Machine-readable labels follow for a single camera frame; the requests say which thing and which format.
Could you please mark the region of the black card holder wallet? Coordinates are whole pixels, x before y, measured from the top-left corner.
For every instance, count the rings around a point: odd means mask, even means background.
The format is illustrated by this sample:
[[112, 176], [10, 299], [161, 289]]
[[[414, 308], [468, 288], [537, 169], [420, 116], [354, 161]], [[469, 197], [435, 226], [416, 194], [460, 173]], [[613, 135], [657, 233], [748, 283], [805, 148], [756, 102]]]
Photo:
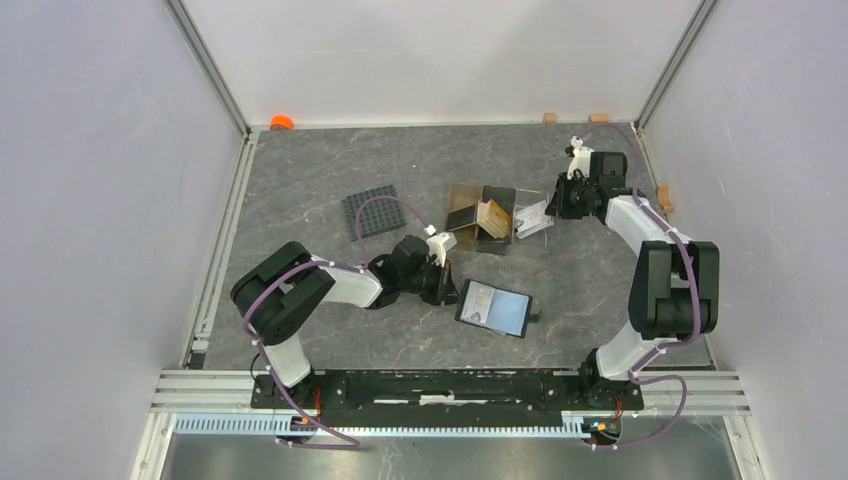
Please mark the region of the black card holder wallet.
[[[468, 290], [474, 290], [475, 288], [486, 288], [494, 291], [487, 323], [484, 325], [465, 322], [459, 318]], [[459, 303], [455, 313], [456, 321], [483, 328], [503, 336], [524, 338], [527, 327], [530, 324], [538, 323], [541, 318], [542, 311], [532, 311], [533, 297], [527, 294], [498, 288], [473, 279], [466, 279], [461, 289], [461, 295], [463, 299]]]

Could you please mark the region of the orange card stack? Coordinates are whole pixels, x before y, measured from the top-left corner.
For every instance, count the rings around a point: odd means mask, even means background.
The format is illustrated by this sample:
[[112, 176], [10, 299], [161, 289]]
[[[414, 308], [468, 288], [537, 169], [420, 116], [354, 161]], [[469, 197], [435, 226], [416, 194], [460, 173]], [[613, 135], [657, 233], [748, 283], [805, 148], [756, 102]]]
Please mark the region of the orange card stack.
[[496, 240], [511, 236], [511, 217], [493, 199], [480, 201], [478, 207], [477, 225], [490, 237]]

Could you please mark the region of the black credit card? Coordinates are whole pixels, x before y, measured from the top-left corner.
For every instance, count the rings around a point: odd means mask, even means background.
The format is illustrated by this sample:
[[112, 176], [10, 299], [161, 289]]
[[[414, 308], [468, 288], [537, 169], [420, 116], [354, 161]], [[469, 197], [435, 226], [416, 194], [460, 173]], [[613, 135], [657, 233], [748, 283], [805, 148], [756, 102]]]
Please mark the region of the black credit card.
[[445, 230], [452, 232], [477, 225], [479, 204], [475, 203], [450, 212], [445, 222]]

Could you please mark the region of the amber and black organizer box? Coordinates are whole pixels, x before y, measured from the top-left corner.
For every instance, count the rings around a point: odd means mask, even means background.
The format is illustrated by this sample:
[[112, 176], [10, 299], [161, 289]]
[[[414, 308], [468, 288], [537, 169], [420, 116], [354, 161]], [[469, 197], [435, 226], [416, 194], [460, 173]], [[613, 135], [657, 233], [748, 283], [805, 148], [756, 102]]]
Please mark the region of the amber and black organizer box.
[[454, 182], [444, 230], [454, 235], [458, 249], [505, 256], [512, 244], [516, 198], [515, 188]]

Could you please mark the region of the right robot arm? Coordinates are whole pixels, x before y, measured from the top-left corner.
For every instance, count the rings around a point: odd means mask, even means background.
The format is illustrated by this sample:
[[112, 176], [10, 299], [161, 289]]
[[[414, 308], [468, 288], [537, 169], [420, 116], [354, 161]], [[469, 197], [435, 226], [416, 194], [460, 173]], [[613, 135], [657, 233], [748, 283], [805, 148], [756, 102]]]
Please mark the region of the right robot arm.
[[720, 252], [710, 241], [680, 233], [626, 184], [622, 152], [577, 144], [556, 182], [545, 212], [561, 220], [593, 217], [618, 234], [637, 256], [628, 298], [628, 320], [581, 364], [577, 392], [591, 408], [612, 401], [618, 388], [670, 349], [694, 343], [718, 323]]

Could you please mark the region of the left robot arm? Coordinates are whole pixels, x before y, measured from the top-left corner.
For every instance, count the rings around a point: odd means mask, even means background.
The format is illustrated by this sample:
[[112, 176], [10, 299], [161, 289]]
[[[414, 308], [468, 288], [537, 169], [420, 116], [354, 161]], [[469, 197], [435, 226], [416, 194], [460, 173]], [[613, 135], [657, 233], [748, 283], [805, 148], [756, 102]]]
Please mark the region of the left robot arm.
[[295, 408], [313, 397], [312, 366], [299, 331], [319, 305], [379, 310], [403, 295], [432, 306], [459, 303], [447, 259], [456, 244], [449, 232], [426, 239], [408, 235], [392, 252], [353, 266], [315, 256], [291, 241], [239, 279], [230, 299], [242, 316], [243, 330], [277, 379], [278, 397]]

